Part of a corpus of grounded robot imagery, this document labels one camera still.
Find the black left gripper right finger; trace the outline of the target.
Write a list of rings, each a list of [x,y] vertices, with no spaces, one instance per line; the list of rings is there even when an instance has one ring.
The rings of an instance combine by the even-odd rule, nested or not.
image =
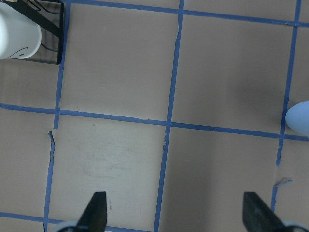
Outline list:
[[[242,221],[248,232],[280,232],[284,223],[255,192],[244,192]]]

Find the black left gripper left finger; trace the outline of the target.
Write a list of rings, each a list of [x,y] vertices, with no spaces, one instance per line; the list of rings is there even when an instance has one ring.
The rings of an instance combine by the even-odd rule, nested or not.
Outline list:
[[[76,224],[78,232],[104,232],[107,225],[106,192],[95,192]]]

